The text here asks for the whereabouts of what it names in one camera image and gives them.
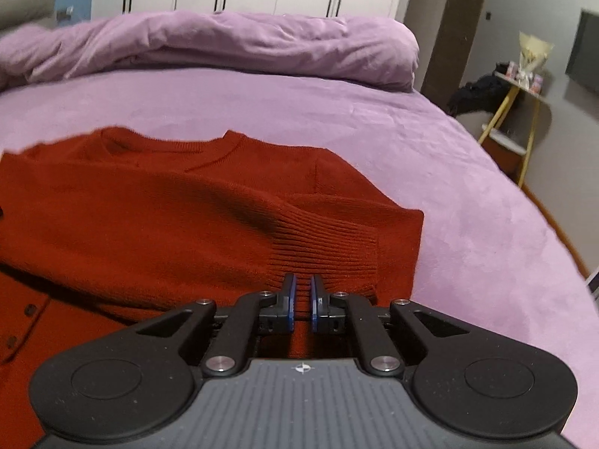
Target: television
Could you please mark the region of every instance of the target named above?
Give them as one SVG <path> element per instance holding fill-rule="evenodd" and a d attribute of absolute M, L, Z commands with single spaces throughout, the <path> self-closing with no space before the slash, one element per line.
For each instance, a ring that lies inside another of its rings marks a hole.
<path fill-rule="evenodd" d="M 578 84 L 599 94 L 599 14 L 581 12 L 565 73 Z"/>

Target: purple bedsheet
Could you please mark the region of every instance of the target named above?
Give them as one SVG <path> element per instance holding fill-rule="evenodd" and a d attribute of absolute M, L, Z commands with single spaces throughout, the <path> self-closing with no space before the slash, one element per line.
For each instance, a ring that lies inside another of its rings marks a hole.
<path fill-rule="evenodd" d="M 599 316 L 567 250 L 472 137 L 417 92 L 216 68 L 118 70 L 0 94 L 0 148 L 119 124 L 164 139 L 228 129 L 329 148 L 425 213 L 414 300 L 565 360 L 564 435 L 599 447 Z"/>

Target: sweater button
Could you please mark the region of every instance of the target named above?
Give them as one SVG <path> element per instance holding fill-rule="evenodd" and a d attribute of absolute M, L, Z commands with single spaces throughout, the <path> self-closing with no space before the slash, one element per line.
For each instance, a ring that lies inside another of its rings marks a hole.
<path fill-rule="evenodd" d="M 8 349 L 13 349 L 15 347 L 16 343 L 17 343 L 17 336 L 10 336 L 6 340 L 6 347 Z"/>
<path fill-rule="evenodd" d="M 27 307 L 25 308 L 25 315 L 27 317 L 31 317 L 32 315 L 35 314 L 36 310 L 37 310 L 37 306 L 36 305 L 28 304 Z"/>

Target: sweater collar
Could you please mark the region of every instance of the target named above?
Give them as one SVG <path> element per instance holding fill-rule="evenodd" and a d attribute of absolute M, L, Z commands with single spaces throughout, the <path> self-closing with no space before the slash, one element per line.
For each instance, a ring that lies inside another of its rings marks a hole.
<path fill-rule="evenodd" d="M 188 154 L 189 161 L 184 169 L 200 167 L 214 162 L 232 152 L 245 135 L 236 131 L 227 131 L 221 138 L 208 141 L 181 142 L 176 140 L 161 140 L 143 136 L 125 127 L 107 127 L 94 133 L 86 147 L 90 159 L 101 162 L 131 163 L 131 157 L 122 160 L 119 151 L 127 150 L 134 153 L 181 153 Z"/>

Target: sweater sleeve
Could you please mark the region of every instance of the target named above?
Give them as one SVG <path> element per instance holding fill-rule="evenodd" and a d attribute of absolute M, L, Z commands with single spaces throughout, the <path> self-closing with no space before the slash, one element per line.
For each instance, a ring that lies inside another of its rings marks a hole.
<path fill-rule="evenodd" d="M 364 175 L 330 150 L 321 149 L 316 158 L 314 191 L 317 194 L 351 199 L 366 199 L 394 206 Z"/>
<path fill-rule="evenodd" d="M 374 295 L 377 232 L 351 217 L 179 172 L 13 154 L 0 172 L 0 262 L 98 309 L 164 310 L 200 297 L 230 305 L 279 288 L 288 272 Z"/>

